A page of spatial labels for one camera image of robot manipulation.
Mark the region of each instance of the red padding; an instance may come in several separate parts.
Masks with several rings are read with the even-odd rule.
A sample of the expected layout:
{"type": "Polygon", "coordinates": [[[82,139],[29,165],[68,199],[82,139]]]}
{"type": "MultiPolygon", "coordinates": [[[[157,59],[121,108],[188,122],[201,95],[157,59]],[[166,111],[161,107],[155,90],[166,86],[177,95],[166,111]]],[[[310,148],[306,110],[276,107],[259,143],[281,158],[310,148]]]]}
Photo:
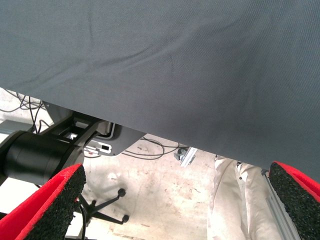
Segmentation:
{"type": "Polygon", "coordinates": [[[60,171],[27,200],[1,219],[0,239],[23,240],[80,166],[81,164],[76,164],[60,171]]]}
{"type": "Polygon", "coordinates": [[[292,166],[278,161],[275,161],[275,163],[280,165],[301,187],[303,187],[304,190],[311,194],[314,199],[320,203],[320,183],[292,166]]]}

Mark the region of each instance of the metal mount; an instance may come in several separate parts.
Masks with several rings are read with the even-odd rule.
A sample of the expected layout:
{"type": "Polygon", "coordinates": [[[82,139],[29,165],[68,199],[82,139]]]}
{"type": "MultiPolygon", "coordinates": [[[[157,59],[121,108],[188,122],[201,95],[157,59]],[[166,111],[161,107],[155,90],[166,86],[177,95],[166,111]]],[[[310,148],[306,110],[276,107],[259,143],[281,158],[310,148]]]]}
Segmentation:
{"type": "Polygon", "coordinates": [[[186,168],[195,159],[197,150],[195,147],[189,147],[188,150],[180,148],[178,152],[173,155],[178,161],[181,161],[180,166],[186,168]]]}

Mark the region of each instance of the gray fabric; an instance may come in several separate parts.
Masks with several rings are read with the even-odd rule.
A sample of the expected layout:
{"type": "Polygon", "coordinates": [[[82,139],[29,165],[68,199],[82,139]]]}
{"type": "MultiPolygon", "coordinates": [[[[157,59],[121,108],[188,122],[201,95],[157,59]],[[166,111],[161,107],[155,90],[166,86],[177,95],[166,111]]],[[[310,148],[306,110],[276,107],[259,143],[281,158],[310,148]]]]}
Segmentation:
{"type": "Polygon", "coordinates": [[[3,0],[0,86],[320,182],[319,8],[3,0]]]}

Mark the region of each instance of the black cable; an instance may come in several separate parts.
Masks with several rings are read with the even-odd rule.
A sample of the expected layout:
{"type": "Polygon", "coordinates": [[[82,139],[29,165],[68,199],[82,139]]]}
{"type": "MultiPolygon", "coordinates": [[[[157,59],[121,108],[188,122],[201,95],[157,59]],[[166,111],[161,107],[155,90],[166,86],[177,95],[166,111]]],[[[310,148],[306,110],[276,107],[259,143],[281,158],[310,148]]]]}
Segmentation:
{"type": "Polygon", "coordinates": [[[87,221],[86,221],[86,215],[83,207],[79,205],[80,212],[82,214],[82,235],[81,235],[81,240],[85,240],[86,238],[86,226],[87,226],[87,221]]]}
{"type": "Polygon", "coordinates": [[[124,153],[124,152],[123,152],[122,154],[123,154],[123,155],[126,155],[126,156],[129,156],[129,157],[132,157],[132,158],[135,158],[135,159],[157,160],[157,159],[161,158],[163,155],[169,153],[169,152],[165,152],[165,148],[163,147],[163,145],[162,145],[160,142],[158,142],[158,141],[156,141],[156,140],[152,140],[152,139],[151,139],[151,142],[152,142],[153,144],[156,144],[156,145],[161,146],[161,148],[162,148],[162,153],[161,153],[161,154],[141,154],[141,153],[136,153],[136,152],[127,151],[127,150],[126,150],[125,152],[131,153],[131,154],[135,154],[135,155],[139,155],[139,156],[149,156],[149,157],[154,157],[154,158],[139,157],[139,156],[130,155],[130,154],[127,154],[127,153],[124,153]]]}
{"type": "Polygon", "coordinates": [[[32,132],[35,130],[35,133],[38,133],[38,130],[36,127],[36,121],[34,119],[34,114],[32,112],[32,109],[31,109],[31,99],[30,99],[30,96],[29,96],[29,111],[30,111],[30,114],[31,114],[31,119],[32,119],[32,132]]]}
{"type": "Polygon", "coordinates": [[[4,113],[13,113],[14,111],[17,111],[20,108],[20,106],[18,106],[17,108],[13,109],[13,110],[4,110],[4,109],[0,109],[1,112],[4,113]]]}
{"type": "MultiPolygon", "coordinates": [[[[20,106],[21,106],[21,110],[29,110],[29,107],[27,107],[27,108],[22,108],[22,107],[26,107],[26,105],[28,104],[28,101],[25,100],[26,95],[23,95],[23,98],[21,99],[21,97],[20,97],[20,95],[19,95],[18,92],[15,92],[15,94],[14,94],[14,93],[10,92],[10,91],[7,90],[7,89],[4,89],[4,88],[3,88],[3,90],[5,90],[8,94],[12,95],[13,97],[19,99],[19,101],[20,101],[20,106]]],[[[39,107],[39,104],[40,104],[41,102],[42,102],[42,101],[40,101],[40,102],[32,101],[32,102],[31,102],[31,105],[36,106],[36,107],[33,107],[32,109],[37,109],[37,108],[39,107]]]]}
{"type": "Polygon", "coordinates": [[[133,155],[130,155],[130,154],[126,154],[126,153],[122,153],[123,155],[126,155],[126,156],[129,156],[129,157],[132,157],[132,158],[135,158],[135,159],[142,159],[142,160],[157,160],[159,158],[161,158],[163,155],[161,156],[158,156],[158,157],[155,157],[155,158],[144,158],[144,157],[138,157],[138,156],[133,156],[133,155]]]}
{"type": "Polygon", "coordinates": [[[34,116],[34,127],[35,127],[35,133],[36,133],[36,134],[39,133],[39,131],[37,130],[36,123],[37,123],[37,117],[38,117],[38,113],[39,113],[39,111],[40,111],[40,109],[41,109],[41,106],[42,106],[42,103],[40,104],[40,106],[39,106],[39,108],[38,108],[38,110],[36,111],[35,116],[34,116]]]}
{"type": "MultiPolygon", "coordinates": [[[[148,141],[148,142],[150,142],[150,143],[163,146],[163,147],[165,147],[165,148],[173,148],[173,149],[175,149],[175,148],[177,147],[177,146],[167,146],[167,145],[163,145],[163,144],[160,143],[160,142],[157,142],[157,141],[155,141],[155,140],[153,140],[153,139],[145,138],[144,136],[143,136],[142,138],[140,138],[140,140],[148,141]]],[[[183,146],[183,147],[180,146],[180,148],[182,148],[182,149],[187,149],[187,148],[189,148],[189,147],[188,147],[188,146],[183,146]]]]}
{"type": "Polygon", "coordinates": [[[39,120],[39,130],[38,130],[39,133],[41,133],[42,123],[44,123],[48,128],[50,127],[50,125],[48,123],[46,123],[44,120],[40,119],[39,120]]]}
{"type": "Polygon", "coordinates": [[[129,157],[132,157],[132,158],[136,158],[136,159],[142,159],[142,160],[156,160],[156,159],[159,159],[161,158],[163,155],[166,155],[166,154],[169,154],[169,153],[172,153],[174,152],[175,150],[177,149],[185,149],[185,148],[188,148],[188,146],[183,146],[181,147],[180,144],[178,143],[178,146],[167,146],[167,145],[163,145],[162,143],[156,141],[156,140],[153,140],[153,139],[148,139],[148,138],[145,138],[145,137],[142,137],[140,140],[144,140],[144,141],[148,141],[150,143],[153,143],[153,144],[156,144],[156,145],[159,145],[162,147],[162,153],[161,154],[144,154],[144,153],[136,153],[136,152],[132,152],[132,151],[128,151],[128,150],[125,150],[126,153],[122,153],[123,155],[126,155],[126,156],[129,156],[129,157]],[[168,152],[165,152],[165,147],[167,148],[174,148],[173,150],[171,151],[168,151],[168,152]],[[139,156],[147,156],[147,157],[155,157],[155,158],[144,158],[144,157],[139,157],[139,156]]]}

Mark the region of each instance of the white fabric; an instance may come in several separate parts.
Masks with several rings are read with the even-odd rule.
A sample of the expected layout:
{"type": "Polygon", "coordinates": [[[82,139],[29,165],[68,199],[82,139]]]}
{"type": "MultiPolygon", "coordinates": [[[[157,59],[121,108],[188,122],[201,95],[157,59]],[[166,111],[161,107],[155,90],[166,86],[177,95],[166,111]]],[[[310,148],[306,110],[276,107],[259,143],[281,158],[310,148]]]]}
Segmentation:
{"type": "Polygon", "coordinates": [[[281,240],[266,202],[261,168],[228,158],[215,161],[208,240],[281,240]]]}

